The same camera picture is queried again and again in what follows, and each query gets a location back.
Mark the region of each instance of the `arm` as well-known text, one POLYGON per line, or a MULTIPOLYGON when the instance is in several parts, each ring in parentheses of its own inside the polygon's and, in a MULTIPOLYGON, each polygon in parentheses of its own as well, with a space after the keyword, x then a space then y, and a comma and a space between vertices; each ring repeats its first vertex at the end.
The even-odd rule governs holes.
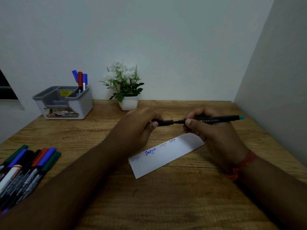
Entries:
MULTIPOLYGON (((198 135, 214 162, 231 173, 249 152, 232 124, 192 119, 222 115, 207 107, 195 109, 185 117, 183 129, 198 135)), ((239 180, 288 228, 307 229, 307 184, 259 157, 239 172, 239 180)))
POLYGON ((122 118, 106 139, 1 216, 0 229, 69 229, 98 182, 119 158, 144 147, 162 117, 148 108, 122 118))

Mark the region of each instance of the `desk organizer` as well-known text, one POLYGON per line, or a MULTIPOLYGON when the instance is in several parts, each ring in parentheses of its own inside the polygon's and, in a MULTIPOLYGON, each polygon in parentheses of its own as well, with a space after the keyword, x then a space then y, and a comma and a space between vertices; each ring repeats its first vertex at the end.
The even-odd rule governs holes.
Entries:
POLYGON ((78 92, 77 86, 52 86, 32 98, 46 119, 84 119, 93 102, 88 87, 78 92))

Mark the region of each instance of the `hand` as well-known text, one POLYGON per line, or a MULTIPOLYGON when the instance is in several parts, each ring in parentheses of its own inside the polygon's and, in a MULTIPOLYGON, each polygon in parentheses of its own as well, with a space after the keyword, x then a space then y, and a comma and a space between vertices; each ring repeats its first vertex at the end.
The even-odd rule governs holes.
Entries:
POLYGON ((119 156, 129 156, 144 147, 151 132, 163 118, 149 107, 134 109, 127 113, 102 142, 119 156))
POLYGON ((223 116, 209 107, 200 107, 184 117, 186 119, 183 131, 198 135, 205 143, 215 163, 226 172, 239 164, 249 152, 230 122, 203 123, 192 118, 223 116))

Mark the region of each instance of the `forearm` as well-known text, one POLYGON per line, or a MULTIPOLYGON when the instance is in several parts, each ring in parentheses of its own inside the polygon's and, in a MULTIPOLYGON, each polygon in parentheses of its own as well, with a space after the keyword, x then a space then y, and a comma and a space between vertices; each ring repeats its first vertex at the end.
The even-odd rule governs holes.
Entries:
POLYGON ((36 190, 0 223, 0 229, 68 229, 97 183, 116 161, 104 143, 92 148, 42 188, 36 190))
POLYGON ((306 229, 307 185, 257 158, 239 173, 240 180, 291 229, 306 229))

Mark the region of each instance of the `desk surface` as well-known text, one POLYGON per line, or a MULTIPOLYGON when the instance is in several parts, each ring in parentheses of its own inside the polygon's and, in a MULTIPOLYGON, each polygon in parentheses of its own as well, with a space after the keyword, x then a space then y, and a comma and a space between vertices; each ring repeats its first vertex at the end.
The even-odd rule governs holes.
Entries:
MULTIPOLYGON (((179 120, 194 107, 209 105, 226 115, 244 114, 230 101, 140 101, 166 120, 179 120)), ((84 120, 45 120, 43 116, 0 146, 4 161, 21 145, 56 147, 62 156, 42 184, 101 142, 124 116, 116 101, 95 100, 84 120)), ((233 122, 247 146, 298 179, 307 169, 250 118, 233 122)), ((182 126, 158 127, 144 150, 182 134, 182 126)), ((205 147, 135 179, 123 165, 102 181, 76 229, 276 229, 262 207, 210 162, 205 147)))

